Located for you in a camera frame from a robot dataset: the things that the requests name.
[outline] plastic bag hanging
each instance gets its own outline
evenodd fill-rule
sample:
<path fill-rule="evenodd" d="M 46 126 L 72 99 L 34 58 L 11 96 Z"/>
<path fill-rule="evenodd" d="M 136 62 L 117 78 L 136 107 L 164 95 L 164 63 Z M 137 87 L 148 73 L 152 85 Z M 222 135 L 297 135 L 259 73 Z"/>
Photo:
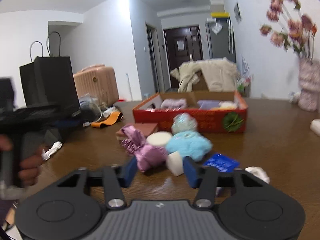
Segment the plastic bag hanging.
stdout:
<path fill-rule="evenodd" d="M 220 22 L 216 22 L 212 27 L 211 30 L 217 35 L 221 30 L 223 26 Z"/>

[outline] purple cloth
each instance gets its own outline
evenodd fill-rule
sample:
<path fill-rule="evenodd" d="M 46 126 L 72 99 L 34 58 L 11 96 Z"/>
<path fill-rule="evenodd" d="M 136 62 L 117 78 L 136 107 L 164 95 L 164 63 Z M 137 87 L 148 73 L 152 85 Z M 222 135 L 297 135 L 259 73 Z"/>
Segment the purple cloth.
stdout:
<path fill-rule="evenodd" d="M 161 109 L 185 109 L 187 108 L 187 100 L 181 99 L 165 99 L 161 104 Z"/>
<path fill-rule="evenodd" d="M 125 125 L 121 130 L 128 137 L 121 142 L 121 145 L 129 155 L 136 156 L 140 171 L 145 172 L 167 160 L 167 150 L 164 147 L 155 147 L 148 144 L 143 133 L 133 125 Z"/>
<path fill-rule="evenodd" d="M 211 108 L 219 107 L 220 102 L 221 101 L 218 101 L 218 100 L 199 100 L 198 106 L 199 106 L 199 109 L 210 110 Z"/>

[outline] pink vase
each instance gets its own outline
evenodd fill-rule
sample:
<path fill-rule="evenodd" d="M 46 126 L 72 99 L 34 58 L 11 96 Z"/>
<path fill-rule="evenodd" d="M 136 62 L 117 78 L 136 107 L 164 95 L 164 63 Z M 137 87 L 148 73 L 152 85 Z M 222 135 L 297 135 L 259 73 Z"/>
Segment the pink vase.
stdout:
<path fill-rule="evenodd" d="M 299 85 L 301 87 L 300 108 L 306 111 L 316 111 L 320 92 L 319 61 L 300 60 Z"/>

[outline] hand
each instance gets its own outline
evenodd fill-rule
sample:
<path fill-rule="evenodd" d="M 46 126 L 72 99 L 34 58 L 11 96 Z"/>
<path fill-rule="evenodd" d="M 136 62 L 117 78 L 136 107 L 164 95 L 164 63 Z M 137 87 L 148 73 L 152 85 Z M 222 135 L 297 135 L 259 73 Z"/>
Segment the hand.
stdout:
<path fill-rule="evenodd" d="M 11 151 L 13 148 L 9 138 L 0 134 L 0 151 Z M 20 163 L 21 171 L 19 171 L 19 178 L 22 180 L 23 185 L 32 186 L 37 183 L 37 177 L 40 174 L 40 165 L 43 163 L 42 149 L 39 147 L 35 155 L 23 160 Z"/>

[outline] pink suitcase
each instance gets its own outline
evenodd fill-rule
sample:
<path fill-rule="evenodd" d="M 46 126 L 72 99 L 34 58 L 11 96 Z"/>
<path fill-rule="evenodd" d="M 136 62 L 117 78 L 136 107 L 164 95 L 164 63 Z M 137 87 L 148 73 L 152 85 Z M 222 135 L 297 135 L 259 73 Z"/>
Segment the pink suitcase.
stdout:
<path fill-rule="evenodd" d="M 119 100 L 115 71 L 105 65 L 86 67 L 73 75 L 78 98 L 90 94 L 100 105 L 112 106 Z"/>

